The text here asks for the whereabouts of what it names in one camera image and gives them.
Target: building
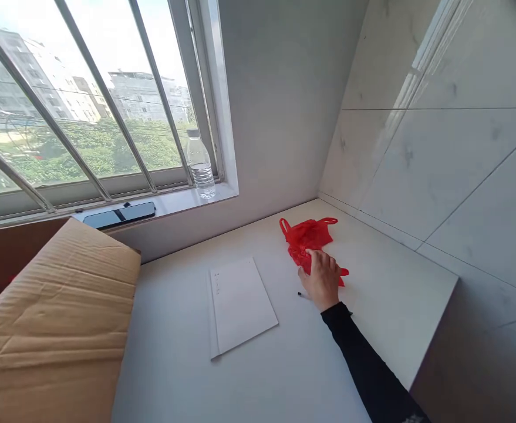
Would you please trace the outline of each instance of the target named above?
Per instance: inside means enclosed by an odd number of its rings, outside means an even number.
[[[28,71],[31,66],[38,68],[38,63],[34,60],[30,52],[25,46],[23,39],[14,32],[4,31],[0,29],[0,40],[5,48],[10,52],[10,56],[16,62],[19,69],[26,70],[26,77],[30,77]],[[9,72],[0,63],[0,110],[15,115],[24,115],[31,117],[39,117],[39,113],[32,106],[25,94],[19,86],[13,81]]]
[[[60,59],[37,41],[0,29],[0,43],[55,118],[97,122],[100,114],[87,92],[81,92]],[[0,126],[7,119],[28,121],[39,113],[0,63]]]
[[[107,103],[105,102],[105,98],[101,94],[99,88],[97,88],[97,85],[95,85],[94,83],[89,83],[82,76],[74,76],[73,78],[74,82],[77,85],[77,88],[80,91],[84,91],[89,94],[89,97],[93,102],[93,105],[97,109],[99,116],[101,116],[102,118],[107,118],[111,116],[109,107],[107,107]]]
[[[109,72],[114,88],[112,95],[124,117],[167,122],[154,76],[145,72]],[[188,110],[192,108],[187,87],[174,79],[162,78],[164,91],[176,122],[189,122]]]
[[[55,117],[61,119],[81,120],[84,122],[97,122],[100,114],[95,104],[86,91],[81,91],[72,74],[62,64],[60,59],[51,54],[45,46],[37,41],[25,40],[25,45],[39,65],[39,70],[32,72],[31,84],[35,85],[37,73],[46,76],[46,80],[38,80],[38,84],[48,81],[48,88],[39,88],[42,100],[54,108]]]

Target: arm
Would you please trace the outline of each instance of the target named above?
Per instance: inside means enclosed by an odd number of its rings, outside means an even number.
[[[359,395],[373,423],[430,423],[426,414],[363,337],[338,300],[340,268],[322,251],[312,256],[311,275],[299,268],[303,286],[342,350]]]

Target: sky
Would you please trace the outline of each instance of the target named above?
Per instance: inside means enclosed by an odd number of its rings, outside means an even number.
[[[137,0],[161,76],[186,84],[166,0]],[[97,67],[107,72],[150,72],[127,0],[66,0]],[[71,71],[93,81],[53,0],[0,0],[0,28],[42,42]]]

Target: pen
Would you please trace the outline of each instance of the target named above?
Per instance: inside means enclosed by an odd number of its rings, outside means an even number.
[[[311,298],[309,298],[307,295],[303,294],[303,293],[302,293],[302,292],[300,292],[300,291],[298,291],[298,292],[297,292],[297,295],[298,295],[298,296],[300,296],[301,298],[304,298],[304,299],[306,299],[306,300],[312,301],[312,299],[311,299]]]

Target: wall tile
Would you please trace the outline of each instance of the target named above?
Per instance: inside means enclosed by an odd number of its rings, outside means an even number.
[[[515,147],[516,109],[409,110],[359,209],[425,240]]]
[[[394,228],[386,224],[385,222],[377,220],[376,218],[368,214],[365,214],[362,211],[358,210],[356,216],[354,217],[364,222],[365,224],[371,226],[372,228],[378,230],[379,232],[384,233],[389,238],[394,239],[395,241],[404,245],[405,247],[410,248],[411,250],[416,250],[422,244],[422,241],[420,241],[419,239],[416,239],[408,235],[407,233],[402,232],[401,230],[398,230],[397,228]]]
[[[321,191],[358,209],[403,114],[396,110],[342,110]]]
[[[425,35],[439,3],[369,2],[342,109],[394,109],[412,96],[407,87],[414,88],[421,77],[421,69],[413,68],[413,62],[418,51],[421,54],[428,47],[431,31]]]
[[[352,217],[356,217],[358,210],[354,209],[352,206],[348,206],[346,203],[342,203],[340,200],[330,197],[326,195],[322,191],[318,191],[318,197],[322,200],[330,204],[331,206],[336,207],[337,209],[343,211],[346,214],[349,214]]]
[[[411,107],[516,107],[516,1],[461,0]]]
[[[378,230],[379,232],[387,235],[389,238],[394,239],[398,243],[404,245],[405,247],[410,248],[411,250],[416,250],[422,244],[422,241],[408,235],[405,232],[402,232],[388,224],[374,219],[373,217],[365,214],[358,209],[354,209],[352,206],[348,206],[346,203],[342,203],[340,200],[330,197],[322,191],[318,191],[318,197],[326,201],[328,204],[333,205],[337,209],[340,209],[344,213],[349,214],[352,217],[355,217],[359,221],[364,222],[365,224],[371,226],[372,228]]]
[[[428,243],[516,286],[516,151]]]
[[[516,321],[516,288],[426,243],[417,252],[458,275],[448,305],[452,337],[473,337]]]
[[[516,422],[516,323],[433,342],[412,394],[434,423]]]

